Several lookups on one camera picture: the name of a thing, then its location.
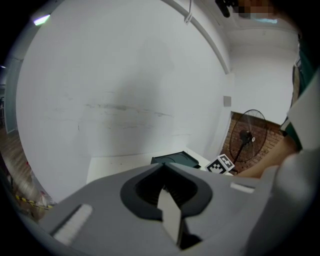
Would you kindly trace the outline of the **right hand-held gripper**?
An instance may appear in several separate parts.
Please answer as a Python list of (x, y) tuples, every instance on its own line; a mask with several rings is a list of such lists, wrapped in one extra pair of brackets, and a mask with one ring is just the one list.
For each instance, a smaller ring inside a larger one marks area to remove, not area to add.
[(205, 170), (215, 174), (231, 175), (230, 171), (235, 168), (234, 163), (226, 154), (218, 155), (213, 161), (205, 166)]

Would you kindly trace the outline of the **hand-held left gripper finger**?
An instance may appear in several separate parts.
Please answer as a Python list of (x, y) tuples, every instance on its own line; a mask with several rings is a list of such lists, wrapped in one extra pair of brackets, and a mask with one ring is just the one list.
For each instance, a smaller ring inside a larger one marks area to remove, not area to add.
[(164, 185), (162, 189), (171, 195), (172, 199), (179, 208), (186, 204), (191, 198), (191, 189), (186, 185), (176, 183), (171, 185), (167, 184)]
[(181, 210), (171, 194), (162, 189), (159, 193), (157, 208), (162, 211), (162, 225), (174, 244), (179, 244)]

